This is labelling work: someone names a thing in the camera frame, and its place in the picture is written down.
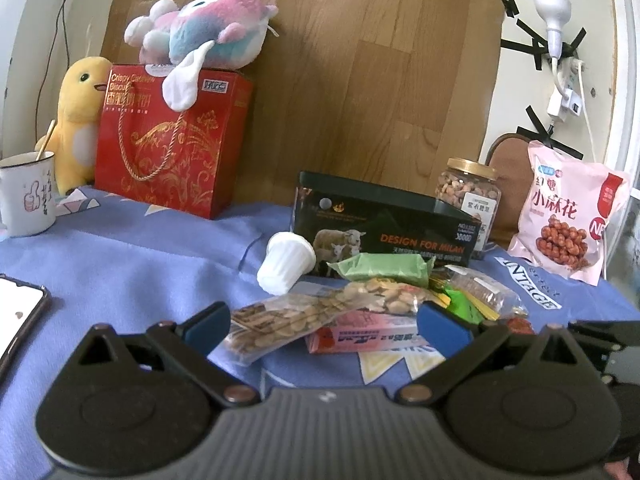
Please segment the red snack packet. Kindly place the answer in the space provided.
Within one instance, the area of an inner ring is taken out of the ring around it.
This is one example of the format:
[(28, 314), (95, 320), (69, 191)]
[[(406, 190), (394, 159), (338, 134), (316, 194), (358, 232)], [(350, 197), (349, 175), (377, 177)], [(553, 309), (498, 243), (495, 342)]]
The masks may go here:
[(535, 335), (536, 332), (533, 329), (533, 325), (530, 324), (527, 318), (514, 318), (506, 319), (506, 327), (514, 334)]

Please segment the clear bag brown snacks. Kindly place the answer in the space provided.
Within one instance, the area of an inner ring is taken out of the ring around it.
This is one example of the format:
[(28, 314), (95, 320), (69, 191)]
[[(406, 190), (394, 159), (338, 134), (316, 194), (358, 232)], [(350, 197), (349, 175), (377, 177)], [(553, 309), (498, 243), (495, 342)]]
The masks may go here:
[(487, 274), (463, 266), (441, 266), (430, 276), (434, 289), (462, 292), (469, 303), (485, 318), (527, 318), (528, 310), (516, 292)]

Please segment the black sheep print box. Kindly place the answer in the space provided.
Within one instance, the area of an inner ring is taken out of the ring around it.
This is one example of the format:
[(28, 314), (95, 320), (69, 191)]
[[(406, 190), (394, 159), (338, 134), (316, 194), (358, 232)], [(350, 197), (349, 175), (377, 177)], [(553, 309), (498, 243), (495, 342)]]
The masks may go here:
[(469, 263), (480, 220), (432, 196), (302, 171), (292, 231), (314, 248), (312, 273), (358, 254), (419, 254), (438, 266)]

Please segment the yellow duck plush toy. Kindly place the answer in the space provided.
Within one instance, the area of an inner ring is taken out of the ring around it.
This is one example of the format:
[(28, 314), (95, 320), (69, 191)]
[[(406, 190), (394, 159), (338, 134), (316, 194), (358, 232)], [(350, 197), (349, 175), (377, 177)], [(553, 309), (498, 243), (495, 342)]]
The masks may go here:
[[(75, 62), (58, 96), (58, 117), (46, 150), (54, 153), (58, 194), (65, 196), (94, 180), (96, 144), (112, 63), (102, 56)], [(46, 138), (35, 144), (40, 151)]]

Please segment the glass jar of nuts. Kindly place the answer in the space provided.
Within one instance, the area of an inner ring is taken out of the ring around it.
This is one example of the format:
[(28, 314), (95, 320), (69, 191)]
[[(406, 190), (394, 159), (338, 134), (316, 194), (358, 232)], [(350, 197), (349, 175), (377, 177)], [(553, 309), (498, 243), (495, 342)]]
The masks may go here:
[(474, 254), (484, 252), (498, 212), (501, 191), (494, 168), (453, 157), (438, 177), (436, 197), (480, 220)]

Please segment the white enamel mug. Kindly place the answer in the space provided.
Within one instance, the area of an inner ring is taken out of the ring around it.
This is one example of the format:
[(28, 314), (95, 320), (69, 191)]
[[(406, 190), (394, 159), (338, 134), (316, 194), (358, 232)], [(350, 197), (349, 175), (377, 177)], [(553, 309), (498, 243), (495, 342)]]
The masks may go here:
[(9, 237), (40, 234), (56, 219), (54, 154), (14, 155), (1, 161), (1, 225)]

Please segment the pink snack bar packet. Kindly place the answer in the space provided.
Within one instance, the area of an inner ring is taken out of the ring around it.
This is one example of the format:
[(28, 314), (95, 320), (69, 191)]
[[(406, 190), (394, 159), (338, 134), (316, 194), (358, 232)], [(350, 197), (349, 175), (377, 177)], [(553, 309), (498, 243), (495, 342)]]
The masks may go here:
[(306, 336), (311, 354), (361, 353), (427, 346), (412, 316), (356, 310)]

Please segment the brown chair back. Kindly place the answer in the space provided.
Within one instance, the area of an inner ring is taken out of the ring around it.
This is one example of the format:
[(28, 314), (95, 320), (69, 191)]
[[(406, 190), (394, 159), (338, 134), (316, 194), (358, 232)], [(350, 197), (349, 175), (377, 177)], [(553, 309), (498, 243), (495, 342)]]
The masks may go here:
[(526, 136), (507, 133), (491, 145), (486, 165), (496, 170), (500, 204), (489, 239), (506, 249), (518, 232), (518, 219), (532, 185), (534, 174), (528, 158)]

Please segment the green snack packet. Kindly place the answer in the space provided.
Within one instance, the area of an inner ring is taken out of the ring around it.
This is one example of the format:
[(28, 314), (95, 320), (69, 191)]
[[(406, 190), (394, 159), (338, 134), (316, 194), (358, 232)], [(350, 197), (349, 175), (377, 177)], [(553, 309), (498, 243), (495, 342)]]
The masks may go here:
[(341, 278), (362, 282), (371, 278), (388, 278), (395, 282), (427, 287), (435, 266), (435, 258), (424, 259), (419, 254), (358, 254), (328, 268)]

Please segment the red gift box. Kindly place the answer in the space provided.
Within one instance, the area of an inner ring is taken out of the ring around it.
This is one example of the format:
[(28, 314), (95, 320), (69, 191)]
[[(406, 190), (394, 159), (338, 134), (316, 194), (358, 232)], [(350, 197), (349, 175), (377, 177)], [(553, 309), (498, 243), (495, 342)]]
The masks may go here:
[(232, 200), (253, 84), (202, 70), (185, 112), (165, 103), (167, 65), (115, 65), (100, 120), (94, 186), (213, 219)]

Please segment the white ribbed cup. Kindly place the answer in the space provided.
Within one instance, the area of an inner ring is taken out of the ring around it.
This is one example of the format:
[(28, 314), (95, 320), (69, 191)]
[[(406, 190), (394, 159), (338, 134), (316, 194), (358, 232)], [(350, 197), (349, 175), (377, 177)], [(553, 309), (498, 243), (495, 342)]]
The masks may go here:
[(302, 236), (277, 232), (267, 244), (257, 283), (270, 295), (284, 295), (314, 268), (316, 261), (314, 248)]

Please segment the clear bag of beans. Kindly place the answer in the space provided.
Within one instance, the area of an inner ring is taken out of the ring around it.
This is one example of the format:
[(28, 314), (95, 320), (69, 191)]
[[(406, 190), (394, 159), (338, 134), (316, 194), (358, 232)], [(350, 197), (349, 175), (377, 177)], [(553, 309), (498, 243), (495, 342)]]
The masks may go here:
[(441, 306), (429, 290), (406, 283), (371, 278), (340, 288), (300, 284), (283, 296), (255, 302), (231, 315), (224, 348), (242, 365), (248, 365), (296, 340), (303, 340), (339, 316), (366, 310), (412, 316), (424, 302)]

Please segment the smartphone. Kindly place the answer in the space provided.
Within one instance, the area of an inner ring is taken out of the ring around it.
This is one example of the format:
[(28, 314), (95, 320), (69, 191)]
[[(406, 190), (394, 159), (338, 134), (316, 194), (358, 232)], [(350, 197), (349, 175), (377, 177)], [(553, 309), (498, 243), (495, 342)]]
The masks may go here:
[(38, 318), (51, 304), (50, 292), (2, 274), (0, 278), (0, 378), (6, 378), (18, 350), (26, 341)]

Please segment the wooden board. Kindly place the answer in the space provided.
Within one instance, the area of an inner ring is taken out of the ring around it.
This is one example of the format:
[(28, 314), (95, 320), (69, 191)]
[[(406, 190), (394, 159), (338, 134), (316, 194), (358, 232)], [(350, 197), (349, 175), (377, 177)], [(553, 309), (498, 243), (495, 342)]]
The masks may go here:
[[(104, 56), (136, 59), (122, 33), (155, 1), (113, 0)], [(237, 202), (288, 205), (303, 170), (430, 194), (448, 159), (480, 156), (500, 0), (264, 1), (279, 12), (247, 69)]]

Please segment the pink blue plush toy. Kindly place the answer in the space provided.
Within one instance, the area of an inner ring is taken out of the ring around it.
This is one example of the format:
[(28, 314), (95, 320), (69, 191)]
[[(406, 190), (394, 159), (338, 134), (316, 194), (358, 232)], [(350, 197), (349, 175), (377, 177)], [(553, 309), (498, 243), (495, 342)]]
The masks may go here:
[(162, 83), (163, 99), (171, 110), (184, 112), (196, 102), (201, 70), (239, 70), (253, 63), (278, 13), (262, 0), (193, 0), (185, 6), (158, 0), (148, 14), (129, 22), (124, 41), (139, 50), (141, 63), (172, 67)]

